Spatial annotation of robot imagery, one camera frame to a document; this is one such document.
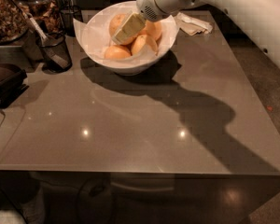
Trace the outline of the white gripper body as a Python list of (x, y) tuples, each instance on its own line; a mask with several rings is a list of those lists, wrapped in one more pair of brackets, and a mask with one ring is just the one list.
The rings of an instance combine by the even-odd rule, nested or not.
[(153, 22), (175, 16), (180, 10), (202, 5), (202, 0), (136, 0), (137, 11)]

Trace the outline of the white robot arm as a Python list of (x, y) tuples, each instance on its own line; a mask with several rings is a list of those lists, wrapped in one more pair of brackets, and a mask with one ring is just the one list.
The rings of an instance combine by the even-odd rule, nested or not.
[(126, 15), (112, 40), (121, 44), (146, 21), (160, 21), (200, 3), (224, 12), (280, 69), (280, 0), (136, 0), (135, 11)]

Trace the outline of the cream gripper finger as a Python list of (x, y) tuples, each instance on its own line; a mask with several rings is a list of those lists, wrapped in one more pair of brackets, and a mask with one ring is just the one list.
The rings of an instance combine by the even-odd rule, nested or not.
[(115, 32), (111, 39), (119, 45), (122, 45), (129, 37), (135, 36), (146, 26), (145, 18), (135, 12), (128, 12), (126, 13), (123, 22)]

